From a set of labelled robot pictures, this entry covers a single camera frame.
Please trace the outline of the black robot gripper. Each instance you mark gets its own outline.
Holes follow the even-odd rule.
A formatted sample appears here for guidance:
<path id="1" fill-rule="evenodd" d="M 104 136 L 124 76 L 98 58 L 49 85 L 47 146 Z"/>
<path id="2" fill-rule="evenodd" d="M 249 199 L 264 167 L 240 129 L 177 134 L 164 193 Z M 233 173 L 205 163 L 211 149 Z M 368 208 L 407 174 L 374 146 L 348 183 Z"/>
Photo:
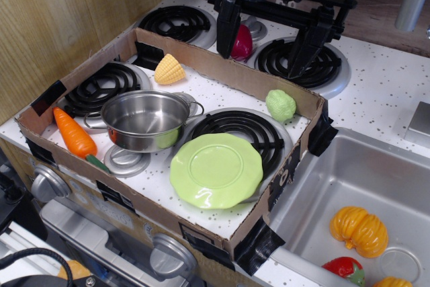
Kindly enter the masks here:
<path id="1" fill-rule="evenodd" d="M 301 77 L 325 43 L 338 39 L 356 0 L 208 0 L 218 12 L 217 51 L 222 58 L 232 53 L 241 24 L 248 13 L 298 29 L 288 56 L 288 77 Z"/>

